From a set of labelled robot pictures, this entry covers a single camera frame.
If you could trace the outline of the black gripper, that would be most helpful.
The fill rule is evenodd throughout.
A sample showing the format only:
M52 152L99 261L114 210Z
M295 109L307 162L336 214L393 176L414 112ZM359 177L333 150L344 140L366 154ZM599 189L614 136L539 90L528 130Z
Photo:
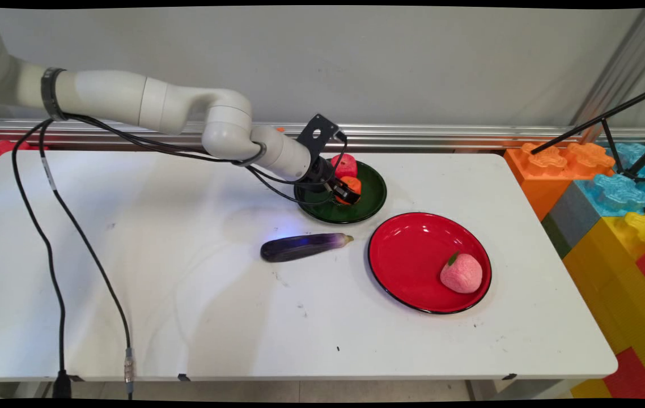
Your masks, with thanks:
M353 206L361 198L361 194L352 193L350 187L334 173L334 166L324 158L316 158L310 168L310 191L331 191L336 201Z

